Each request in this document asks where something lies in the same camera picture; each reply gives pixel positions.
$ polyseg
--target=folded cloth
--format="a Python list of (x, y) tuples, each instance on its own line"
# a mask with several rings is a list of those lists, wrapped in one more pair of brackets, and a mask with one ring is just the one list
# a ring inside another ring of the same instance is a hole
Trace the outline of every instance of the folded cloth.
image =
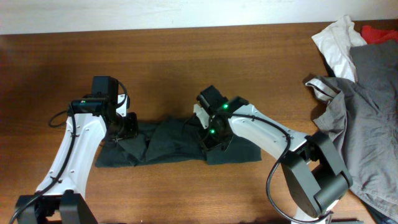
[(355, 65), (349, 55), (351, 47), (366, 45), (361, 34), (354, 30), (354, 22), (344, 16), (312, 36), (335, 77), (357, 81)]
[(169, 118), (159, 124), (139, 122), (139, 134), (134, 139), (107, 142), (96, 167), (122, 167), (181, 162), (191, 159), (207, 161), (209, 165), (261, 161), (261, 149), (252, 142), (234, 136), (226, 151), (221, 146), (212, 151), (202, 150), (197, 137), (200, 127)]
[(398, 222), (398, 43), (353, 47), (351, 55), (358, 83), (316, 77), (307, 84), (328, 103), (314, 122), (339, 150), (354, 194)]
[(371, 26), (362, 26), (361, 35), (368, 44), (381, 44), (387, 40), (396, 40), (398, 42), (398, 31), (379, 30)]

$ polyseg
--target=table surface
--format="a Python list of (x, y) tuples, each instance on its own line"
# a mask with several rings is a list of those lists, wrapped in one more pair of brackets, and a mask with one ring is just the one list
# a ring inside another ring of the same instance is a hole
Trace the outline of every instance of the table surface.
[[(31, 194), (48, 172), (63, 128), (47, 121), (91, 90), (95, 75), (111, 75), (131, 96), (141, 120), (187, 117), (197, 94), (214, 85), (248, 99), (281, 124), (313, 134), (325, 110), (303, 80), (326, 75), (311, 36), (329, 23), (196, 29), (119, 30), (0, 36), (0, 222), (18, 196)], [(397, 28), (397, 21), (357, 22)], [(265, 193), (275, 160), (208, 166), (187, 161), (153, 166), (92, 167), (86, 201), (99, 222), (250, 223), (279, 220)], [(294, 215), (281, 170), (274, 200)], [(348, 192), (334, 218), (373, 220)]]

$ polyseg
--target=white cloth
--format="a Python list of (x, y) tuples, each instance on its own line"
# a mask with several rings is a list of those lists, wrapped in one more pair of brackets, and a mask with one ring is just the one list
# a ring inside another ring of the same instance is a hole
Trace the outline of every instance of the white cloth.
[(343, 16), (319, 34), (313, 35), (312, 40), (336, 77), (347, 78), (352, 82), (358, 81), (349, 49), (366, 45), (366, 41), (354, 30), (354, 22), (349, 16)]

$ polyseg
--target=red cloth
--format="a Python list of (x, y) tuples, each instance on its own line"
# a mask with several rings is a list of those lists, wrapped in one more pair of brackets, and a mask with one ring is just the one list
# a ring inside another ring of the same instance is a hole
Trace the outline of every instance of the red cloth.
[(398, 42), (398, 31), (396, 30), (378, 30), (371, 26), (362, 26), (361, 36), (368, 44), (381, 44), (391, 39)]

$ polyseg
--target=white wall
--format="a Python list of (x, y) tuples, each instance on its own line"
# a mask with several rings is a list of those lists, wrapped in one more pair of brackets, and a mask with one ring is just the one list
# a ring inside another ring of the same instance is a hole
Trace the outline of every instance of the white wall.
[(0, 34), (396, 19), (398, 0), (0, 0)]

